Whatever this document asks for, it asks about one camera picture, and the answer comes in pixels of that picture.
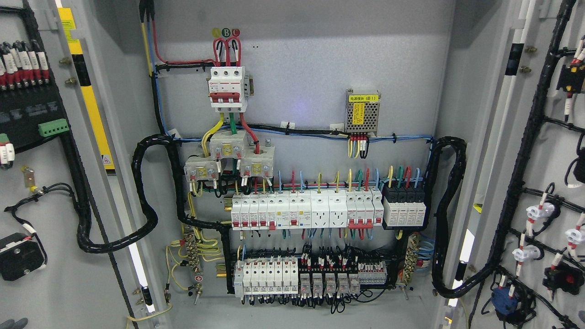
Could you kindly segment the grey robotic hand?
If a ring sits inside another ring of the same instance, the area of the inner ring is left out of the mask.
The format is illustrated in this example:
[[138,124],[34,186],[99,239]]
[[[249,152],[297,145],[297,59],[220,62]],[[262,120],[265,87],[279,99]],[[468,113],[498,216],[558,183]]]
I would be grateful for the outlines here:
[[28,318],[24,317],[15,321],[14,319],[6,320],[0,323],[0,329],[23,329],[28,324]]

